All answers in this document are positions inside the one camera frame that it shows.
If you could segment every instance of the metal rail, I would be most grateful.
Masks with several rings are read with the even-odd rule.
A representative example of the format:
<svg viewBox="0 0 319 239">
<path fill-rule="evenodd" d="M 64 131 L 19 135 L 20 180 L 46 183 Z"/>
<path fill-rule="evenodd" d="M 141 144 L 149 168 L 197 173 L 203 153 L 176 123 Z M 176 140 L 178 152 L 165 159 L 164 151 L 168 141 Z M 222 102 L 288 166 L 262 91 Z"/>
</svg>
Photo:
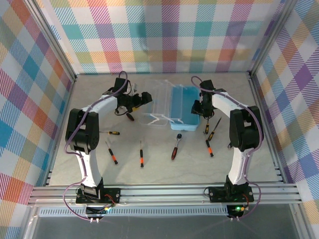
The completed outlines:
<svg viewBox="0 0 319 239">
<path fill-rule="evenodd" d="M 283 29 L 285 23 L 287 22 L 291 12 L 294 10 L 294 7 L 295 7 L 297 2 L 298 2 L 298 0 L 286 1 L 279 19 L 274 24 L 274 29 L 272 30 L 272 33 L 269 35 L 265 44 L 262 46 L 261 52 L 259 53 L 259 55 L 255 61 L 255 64 L 251 70 L 253 76 L 257 74 L 258 69 L 264 63 L 264 60 L 266 59 L 270 49 L 272 48 L 274 42 L 276 41 L 276 39 L 279 36 L 281 30 Z"/>
<path fill-rule="evenodd" d="M 236 203 L 210 203 L 204 195 L 208 186 L 223 187 L 223 184 L 185 184 L 185 185 L 111 185 L 109 188 L 121 188 L 121 206 L 198 206 L 231 205 Z M 296 204 L 301 198 L 295 184 L 260 183 L 261 204 Z M 62 195 L 66 187 L 35 187 L 29 200 L 29 206 L 65 206 Z M 66 192 L 66 201 L 76 206 L 76 188 Z M 256 203 L 259 191 L 252 186 Z"/>
<path fill-rule="evenodd" d="M 271 130 L 270 130 L 270 126 L 267 122 L 267 117 L 266 117 L 266 113 L 264 111 L 264 108 L 262 106 L 262 99 L 260 97 L 259 94 L 257 94 L 258 92 L 258 89 L 257 89 L 257 86 L 256 86 L 256 82 L 252 79 L 252 76 L 249 76 L 249 73 L 247 73 L 247 77 L 249 78 L 249 85 L 250 87 L 252 88 L 252 92 L 253 92 L 253 96 L 255 98 L 255 101 L 257 101 L 258 103 L 258 106 L 259 106 L 259 109 L 260 109 L 260 113 L 261 113 L 261 116 L 262 118 L 264 119 L 264 121 L 266 122 L 264 124 L 264 133 L 265 133 L 265 138 L 270 146 L 270 152 L 272 154 L 272 157 L 273 157 L 273 160 L 274 160 L 274 165 L 275 165 L 275 169 L 279 169 L 279 171 L 281 172 L 281 177 L 282 177 L 282 180 L 283 182 L 287 183 L 288 182 L 288 179 L 287 179 L 287 176 L 285 174 L 285 171 L 284 171 L 284 167 L 280 161 L 280 158 L 279 158 L 279 155 L 278 155 L 278 151 L 277 151 L 277 148 L 275 146 L 275 142 L 273 140 L 273 136 L 272 136 L 272 133 L 271 133 Z"/>
</svg>

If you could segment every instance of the black mounting bracket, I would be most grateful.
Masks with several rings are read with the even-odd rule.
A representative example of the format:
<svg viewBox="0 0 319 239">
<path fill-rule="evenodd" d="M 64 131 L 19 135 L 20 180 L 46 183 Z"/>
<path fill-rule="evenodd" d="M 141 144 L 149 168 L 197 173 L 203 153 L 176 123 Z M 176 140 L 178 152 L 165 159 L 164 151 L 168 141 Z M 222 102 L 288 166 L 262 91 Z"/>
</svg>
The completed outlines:
<svg viewBox="0 0 319 239">
<path fill-rule="evenodd" d="M 101 189 L 101 195 L 103 195 L 100 199 L 92 198 L 89 196 L 86 196 L 83 194 L 82 189 L 78 189 L 76 192 L 76 204 L 95 204 L 95 203 L 101 203 L 101 204 L 112 204 L 112 200 L 105 196 L 109 195 L 112 197 L 113 201 L 115 203 L 120 202 L 121 197 L 121 189 L 120 188 L 103 188 Z"/>
<path fill-rule="evenodd" d="M 253 191 L 248 183 L 233 185 L 228 175 L 224 187 L 208 187 L 209 201 L 211 203 L 245 203 L 254 201 Z"/>
</svg>

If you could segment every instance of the checkered backdrop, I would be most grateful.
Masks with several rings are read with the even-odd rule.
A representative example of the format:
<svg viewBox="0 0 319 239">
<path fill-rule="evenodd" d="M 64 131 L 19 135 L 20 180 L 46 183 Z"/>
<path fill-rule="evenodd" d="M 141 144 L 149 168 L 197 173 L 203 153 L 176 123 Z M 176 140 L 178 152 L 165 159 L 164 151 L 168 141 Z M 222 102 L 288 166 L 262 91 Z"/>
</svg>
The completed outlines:
<svg viewBox="0 0 319 239">
<path fill-rule="evenodd" d="M 299 0 L 257 84 L 288 181 L 319 238 L 319 0 Z"/>
<path fill-rule="evenodd" d="M 285 0 L 38 0 L 75 71 L 247 71 Z"/>
<path fill-rule="evenodd" d="M 40 186 L 71 80 L 22 0 L 0 0 L 0 239 Z"/>
</svg>

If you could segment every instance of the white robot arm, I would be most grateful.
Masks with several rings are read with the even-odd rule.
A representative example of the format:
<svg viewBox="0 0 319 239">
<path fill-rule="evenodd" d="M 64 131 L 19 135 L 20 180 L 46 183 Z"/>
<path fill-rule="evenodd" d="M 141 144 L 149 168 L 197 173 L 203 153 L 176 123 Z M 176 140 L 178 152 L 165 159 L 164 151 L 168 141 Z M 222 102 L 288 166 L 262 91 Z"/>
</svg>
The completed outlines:
<svg viewBox="0 0 319 239">
<path fill-rule="evenodd" d="M 224 188 L 209 187 L 211 202 L 240 202 L 246 201 L 243 195 L 254 201 L 251 187 L 246 181 L 245 170 L 249 168 L 248 158 L 251 159 L 252 151 L 263 140 L 263 130 L 260 112 L 257 106 L 246 106 L 237 103 L 224 89 L 215 89 L 211 80 L 200 83 L 201 100 L 196 100 L 192 113 L 210 118 L 214 110 L 219 109 L 230 118 L 229 139 L 234 146 L 232 167 L 226 177 Z"/>
<path fill-rule="evenodd" d="M 127 112 L 130 113 L 133 108 L 138 108 L 152 101 L 151 95 L 147 92 L 142 92 L 141 97 L 139 94 L 135 94 L 135 89 L 128 80 L 122 90 L 106 99 L 107 95 L 117 92 L 124 83 L 125 79 L 116 78 L 114 87 L 103 93 L 100 98 L 102 100 L 98 101 L 93 107 L 88 106 L 70 111 L 65 135 L 67 142 L 76 131 L 84 113 L 90 109 L 84 119 L 83 127 L 75 133 L 70 142 L 71 149 L 77 153 L 82 179 L 84 179 L 81 184 L 81 192 L 84 197 L 96 200 L 103 200 L 105 197 L 103 179 L 98 169 L 95 151 L 99 143 L 99 122 L 102 122 L 106 114 L 117 111 L 119 107 L 125 107 Z"/>
<path fill-rule="evenodd" d="M 212 96 L 212 105 L 221 110 L 225 115 L 227 115 L 230 118 L 230 112 L 233 110 L 242 110 L 243 108 L 239 107 L 235 103 L 233 103 L 230 99 L 221 96 L 221 95 L 213 95 Z M 247 158 L 247 154 L 249 151 L 251 151 L 252 148 L 247 148 L 244 151 L 240 151 L 239 148 L 234 148 L 234 156 L 233 156 L 233 163 L 230 169 L 230 172 L 228 174 L 230 182 L 233 184 L 239 185 L 246 183 L 246 179 L 244 177 L 244 160 Z"/>
</svg>

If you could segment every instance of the orange-handled screwdriver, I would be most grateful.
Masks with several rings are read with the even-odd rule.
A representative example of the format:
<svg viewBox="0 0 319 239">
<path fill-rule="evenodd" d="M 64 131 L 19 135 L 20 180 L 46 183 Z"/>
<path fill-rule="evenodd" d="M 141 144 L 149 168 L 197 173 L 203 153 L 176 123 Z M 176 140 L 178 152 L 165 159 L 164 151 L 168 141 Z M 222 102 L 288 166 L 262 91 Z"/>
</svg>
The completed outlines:
<svg viewBox="0 0 319 239">
<path fill-rule="evenodd" d="M 115 164 L 118 164 L 118 162 L 117 162 L 117 160 L 116 160 L 116 157 L 114 156 L 114 154 L 113 154 L 112 150 L 110 149 L 108 143 L 107 143 L 106 141 L 105 141 L 105 143 L 106 143 L 106 145 L 107 145 L 108 148 L 109 148 L 109 152 L 110 152 L 110 155 L 112 156 L 112 159 L 113 159 L 114 163 L 115 163 Z"/>
<path fill-rule="evenodd" d="M 208 141 L 208 139 L 206 139 L 206 145 L 207 145 L 207 148 L 208 148 L 208 152 L 209 152 L 209 154 L 210 154 L 210 156 L 211 157 L 213 157 L 214 156 L 214 154 L 213 154 L 213 151 L 211 150 L 211 147 L 210 147 L 210 145 L 209 145 L 209 141 Z"/>
<path fill-rule="evenodd" d="M 209 137 L 208 137 L 208 141 L 211 141 L 211 139 L 213 138 L 214 134 L 215 134 L 215 130 L 217 128 L 217 126 L 219 125 L 219 122 L 221 121 L 221 118 L 219 119 L 219 121 L 217 122 L 215 128 L 213 129 L 213 131 L 210 133 Z"/>
<path fill-rule="evenodd" d="M 142 141 L 141 141 L 140 157 L 141 157 L 141 168 L 144 168 L 144 158 L 143 158 L 143 150 L 142 150 Z"/>
</svg>

